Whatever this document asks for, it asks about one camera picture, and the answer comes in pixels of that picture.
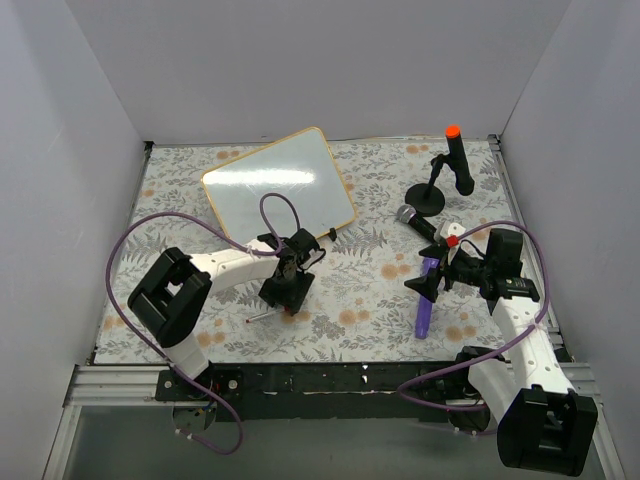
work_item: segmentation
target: robotic arm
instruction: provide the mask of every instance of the robotic arm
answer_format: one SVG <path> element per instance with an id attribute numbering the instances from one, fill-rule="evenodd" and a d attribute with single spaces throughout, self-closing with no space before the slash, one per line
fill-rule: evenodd
<path id="1" fill-rule="evenodd" d="M 521 277 L 523 237 L 494 228 L 483 258 L 460 249 L 464 228 L 445 223 L 438 243 L 422 250 L 439 259 L 427 275 L 405 285 L 435 302 L 442 279 L 445 290 L 458 281 L 479 287 L 505 342 L 534 323 L 540 295 Z M 481 394 L 498 423 L 498 452 L 509 467 L 577 476 L 582 472 L 598 413 L 592 398 L 575 392 L 556 360 L 542 322 L 509 350 L 513 373 L 503 361 L 489 359 L 469 367 L 468 381 Z"/>
<path id="2" fill-rule="evenodd" d="M 185 255 L 176 247 L 169 248 L 133 290 L 129 308 L 153 334 L 167 357 L 195 379 L 209 366 L 193 334 L 209 293 L 266 279 L 259 295 L 269 306 L 282 305 L 291 314 L 300 310 L 314 279 L 306 269 L 322 259 L 324 251 L 305 229 L 282 241 L 284 247 L 277 256 L 258 256 L 235 249 Z M 247 247 L 253 251 L 275 251 L 277 241 L 266 234 L 249 242 Z"/>

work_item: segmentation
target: round black base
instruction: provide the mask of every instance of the round black base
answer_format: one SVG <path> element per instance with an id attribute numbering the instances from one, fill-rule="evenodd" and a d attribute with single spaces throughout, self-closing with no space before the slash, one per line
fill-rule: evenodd
<path id="1" fill-rule="evenodd" d="M 426 191 L 427 184 L 418 183 L 407 190 L 404 201 L 415 208 L 419 215 L 433 217 L 444 208 L 444 194 L 435 186 L 428 197 L 424 196 Z"/>

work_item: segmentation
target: gray floor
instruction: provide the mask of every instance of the gray floor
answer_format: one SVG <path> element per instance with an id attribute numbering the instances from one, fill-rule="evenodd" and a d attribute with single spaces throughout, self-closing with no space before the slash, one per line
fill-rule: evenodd
<path id="1" fill-rule="evenodd" d="M 508 469 L 495 437 L 471 438 L 412 420 L 245 422 L 246 443 L 231 457 L 176 436 L 165 407 L 85 407 L 66 479 L 558 479 Z M 213 425 L 229 445 L 233 424 Z M 592 448 L 581 479 L 603 479 Z"/>

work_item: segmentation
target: table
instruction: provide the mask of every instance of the table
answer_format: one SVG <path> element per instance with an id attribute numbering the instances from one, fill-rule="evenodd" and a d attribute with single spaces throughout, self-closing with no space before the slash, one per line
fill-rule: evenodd
<path id="1" fill-rule="evenodd" d="M 489 144 L 465 141 L 465 147 L 475 192 L 460 196 L 453 173 L 443 169 L 437 185 L 447 204 L 431 221 L 454 220 L 471 228 L 486 221 L 511 219 Z M 154 147 L 132 221 L 173 210 L 219 226 L 200 186 L 200 176 L 253 148 Z M 320 240 L 327 256 L 313 267 L 316 280 L 297 315 L 268 314 L 268 307 L 257 295 L 260 282 L 211 296 L 196 326 L 198 341 L 211 361 L 451 360 L 464 345 L 502 345 L 485 302 L 476 289 L 462 284 L 440 295 L 428 338 L 414 337 L 419 296 L 403 282 L 420 274 L 418 251 L 427 243 L 407 225 L 398 223 L 395 212 L 411 185 L 428 180 L 430 159 L 446 152 L 444 139 L 337 142 L 331 144 L 331 150 L 356 204 L 356 220 L 338 231 L 335 242 L 327 237 Z M 487 236 L 487 231 L 478 232 L 473 241 L 484 249 Z M 181 219 L 162 218 L 141 226 L 126 243 L 114 276 L 114 291 L 121 305 L 157 255 L 171 246 L 185 253 L 226 248 L 221 240 Z M 139 325 L 128 309 L 126 312 Z M 126 328 L 109 305 L 93 361 L 146 364 L 161 359 Z"/>

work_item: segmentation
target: whiteboard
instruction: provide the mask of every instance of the whiteboard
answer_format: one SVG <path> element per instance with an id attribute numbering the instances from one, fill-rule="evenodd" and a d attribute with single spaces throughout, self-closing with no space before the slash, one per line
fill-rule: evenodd
<path id="1" fill-rule="evenodd" d="M 329 145 L 316 127 L 212 168 L 201 181 L 222 229 L 240 243 L 268 233 L 258 205 L 269 192 L 291 200 L 301 226 L 316 238 L 356 218 Z M 280 236 L 295 233 L 295 219 L 285 202 L 268 198 L 265 212 Z"/>

